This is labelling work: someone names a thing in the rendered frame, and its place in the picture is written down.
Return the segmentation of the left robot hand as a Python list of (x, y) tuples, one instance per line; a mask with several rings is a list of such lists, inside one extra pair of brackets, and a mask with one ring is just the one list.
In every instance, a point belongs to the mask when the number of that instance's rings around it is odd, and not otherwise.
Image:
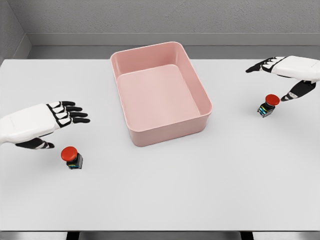
[(38, 150), (53, 149), (55, 145), (41, 139), (72, 124), (87, 124), (91, 120), (73, 101), (40, 103), (0, 118), (0, 145)]

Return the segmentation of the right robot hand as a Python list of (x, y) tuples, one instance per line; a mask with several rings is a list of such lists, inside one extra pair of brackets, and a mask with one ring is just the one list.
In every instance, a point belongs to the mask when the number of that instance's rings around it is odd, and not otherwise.
[(292, 78), (299, 82), (280, 100), (301, 98), (315, 89), (320, 82), (320, 60), (300, 56), (274, 56), (249, 67), (245, 72), (264, 71), (284, 78)]

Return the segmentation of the pink plastic basket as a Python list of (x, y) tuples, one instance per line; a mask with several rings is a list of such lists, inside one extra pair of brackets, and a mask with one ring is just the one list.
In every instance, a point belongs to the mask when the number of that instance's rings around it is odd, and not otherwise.
[(213, 105), (180, 43), (118, 51), (110, 62), (134, 145), (145, 147), (205, 129)]

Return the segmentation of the red button industrial switch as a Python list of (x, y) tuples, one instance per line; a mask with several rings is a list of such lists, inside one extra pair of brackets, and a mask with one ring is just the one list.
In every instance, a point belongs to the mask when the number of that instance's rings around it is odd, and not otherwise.
[(280, 103), (280, 99), (277, 95), (268, 94), (265, 97), (265, 102), (260, 105), (257, 112), (263, 117), (269, 116), (276, 106)]
[(60, 157), (65, 161), (69, 169), (82, 169), (83, 157), (78, 150), (73, 146), (65, 147), (60, 154)]

